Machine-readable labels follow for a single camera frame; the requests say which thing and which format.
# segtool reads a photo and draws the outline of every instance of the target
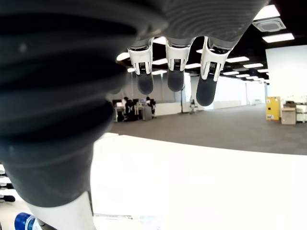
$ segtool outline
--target ceiling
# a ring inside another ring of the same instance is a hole
[[[228,58],[235,58],[246,56],[249,58],[249,61],[236,62],[236,63],[225,63],[224,70],[221,72],[221,76],[224,76],[224,72],[233,71],[233,69],[242,68],[243,65],[261,63],[263,67],[260,68],[250,68],[246,71],[240,71],[240,74],[249,74],[250,76],[258,76],[259,78],[269,79],[269,76],[266,73],[259,73],[258,69],[267,69],[267,61],[265,49],[276,48],[283,46],[298,46],[298,45],[307,45],[307,25],[304,24],[307,20],[305,19],[304,13],[306,12],[302,7],[301,1],[298,0],[276,0],[270,1],[269,5],[274,4],[280,14],[282,22],[286,26],[286,29],[280,30],[278,32],[261,32],[255,26],[251,25],[245,34],[242,36],[239,43],[232,50]],[[294,40],[267,43],[262,37],[275,34],[284,34],[292,33]],[[193,42],[191,47],[189,60],[187,64],[200,63],[201,54],[197,53],[196,50],[202,49],[204,42],[204,37],[198,37]],[[160,60],[166,58],[165,45],[153,44],[153,60]],[[122,61],[122,64],[132,67],[130,59],[125,59]],[[153,71],[164,69],[167,70],[167,64],[163,65],[153,65]],[[186,72],[190,74],[199,75],[200,68],[186,69]],[[225,77],[237,78],[235,75],[228,75]]]

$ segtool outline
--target computer monitor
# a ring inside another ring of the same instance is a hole
[[[139,99],[133,99],[133,103],[136,104],[139,102]]]
[[[113,106],[114,107],[116,107],[117,106],[117,103],[121,103],[121,100],[112,100],[112,104],[113,104]]]

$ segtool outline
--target white table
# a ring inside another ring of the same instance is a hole
[[[305,230],[306,165],[307,156],[103,138],[94,146],[94,213],[154,215],[163,230]],[[0,205],[1,219],[6,211]],[[97,230],[139,229],[108,224]]]

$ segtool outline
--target robotic finger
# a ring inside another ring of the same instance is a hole
[[[153,38],[134,43],[129,49],[131,63],[135,69],[138,89],[142,94],[150,94],[154,89],[152,74]]]
[[[173,92],[182,90],[184,86],[184,69],[194,39],[166,38],[167,84]]]
[[[196,99],[200,105],[208,106],[213,102],[217,80],[231,50],[216,47],[208,37],[205,37],[196,93]]]

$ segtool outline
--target fluorescent light panel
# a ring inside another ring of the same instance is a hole
[[[240,62],[240,61],[249,61],[249,59],[247,57],[234,57],[234,58],[229,58],[226,61],[230,63],[234,63],[234,62]]]
[[[153,65],[162,65],[162,64],[165,64],[165,63],[167,63],[166,58],[160,59],[160,60],[157,60],[157,61],[153,61]]]
[[[239,75],[236,75],[237,78],[246,78],[246,77],[249,77],[249,74],[239,74]]]
[[[202,54],[202,49],[196,50],[196,52]]]
[[[288,41],[288,40],[293,40],[294,39],[292,33],[270,35],[270,36],[265,36],[265,37],[262,37],[262,38],[267,43]]]
[[[162,74],[166,72],[167,72],[166,70],[158,70],[158,71],[153,72],[153,75]]]
[[[254,20],[264,19],[264,18],[272,18],[280,16],[278,10],[275,5],[269,5],[263,7],[259,13],[256,15]]]
[[[247,77],[246,79],[251,80],[251,79],[257,79],[257,78],[258,78],[257,76],[252,76],[252,77]]]
[[[263,65],[261,63],[255,63],[255,64],[248,64],[243,65],[245,68],[256,68],[256,67],[262,67]]]
[[[122,61],[122,60],[125,60],[127,58],[129,58],[130,55],[128,52],[125,52],[125,53],[121,53],[120,55],[117,56],[116,60],[117,61]]]
[[[165,37],[159,37],[153,40],[154,43],[166,45],[166,38]]]
[[[232,72],[225,72],[223,73],[224,75],[235,75],[235,74],[238,74],[239,72],[238,71],[232,71]]]
[[[269,72],[269,69],[259,69],[258,72],[259,73],[266,73],[266,72]]]
[[[192,69],[192,68],[197,68],[197,67],[201,67],[201,64],[193,63],[193,64],[186,65],[186,69]]]

